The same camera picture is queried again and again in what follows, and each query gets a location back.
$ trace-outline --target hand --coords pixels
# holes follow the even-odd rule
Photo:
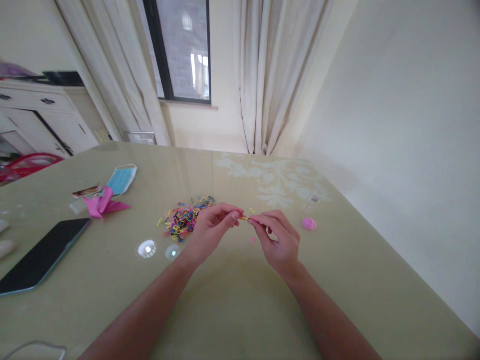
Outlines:
[[[255,228],[265,258],[285,280],[299,269],[300,234],[280,210],[251,215],[248,221]],[[267,234],[272,232],[278,241]]]
[[[195,230],[183,251],[184,257],[197,267],[203,264],[220,244],[225,233],[240,225],[238,220],[244,212],[241,208],[226,203],[200,211]]]

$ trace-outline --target window frame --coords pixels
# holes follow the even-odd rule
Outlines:
[[[167,59],[167,51],[165,49],[164,35],[162,33],[162,24],[160,22],[160,13],[157,0],[143,0],[145,8],[146,20],[150,30],[153,51],[155,52],[158,72],[160,73],[161,85],[165,98],[159,97],[161,100],[176,101],[183,103],[196,103],[212,105],[212,56],[210,53],[210,0],[206,2],[206,29],[208,40],[208,86],[210,96],[208,100],[195,99],[189,97],[175,96],[172,78],[170,76],[169,62]]]

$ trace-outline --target glass table top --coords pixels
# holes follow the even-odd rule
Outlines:
[[[180,254],[187,241],[157,226],[199,197],[251,210],[280,209],[301,235],[299,258],[384,359],[465,358],[478,339],[334,186],[308,162],[111,142],[0,188],[0,240],[18,248],[0,278],[58,222],[72,193],[106,184],[135,164],[119,201],[130,209],[93,219],[37,289],[0,297],[0,358],[31,342],[76,359]],[[302,219],[317,222],[314,231]],[[246,222],[230,230],[193,275],[158,339],[154,359],[318,358],[299,306],[267,264]]]

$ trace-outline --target floral pattern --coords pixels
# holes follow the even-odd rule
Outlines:
[[[330,201],[328,192],[320,183],[323,176],[308,161],[299,159],[276,159],[256,156],[248,162],[242,154],[224,152],[216,165],[228,169],[235,178],[255,178],[258,184],[258,199],[270,207],[290,208],[296,199],[306,200],[315,190],[322,201]]]

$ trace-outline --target face mask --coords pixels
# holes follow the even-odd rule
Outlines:
[[[137,167],[135,165],[118,166],[106,185],[113,190],[114,196],[121,195],[129,189],[136,175]]]

